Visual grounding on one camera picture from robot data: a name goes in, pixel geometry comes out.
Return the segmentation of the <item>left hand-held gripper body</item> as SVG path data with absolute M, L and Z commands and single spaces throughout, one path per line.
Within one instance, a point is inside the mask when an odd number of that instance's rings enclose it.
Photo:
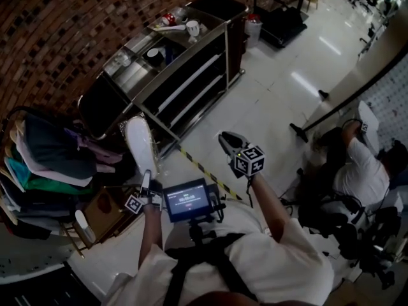
M 124 210 L 136 215 L 140 214 L 146 205 L 163 209 L 163 185 L 151 183 L 149 188 L 141 185 L 130 185 L 131 194 L 124 204 Z

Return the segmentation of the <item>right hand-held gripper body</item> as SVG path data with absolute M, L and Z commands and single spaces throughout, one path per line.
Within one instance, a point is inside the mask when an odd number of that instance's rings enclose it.
M 237 178 L 242 176 L 251 178 L 265 165 L 265 153 L 252 143 L 234 150 L 230 158 L 229 166 Z

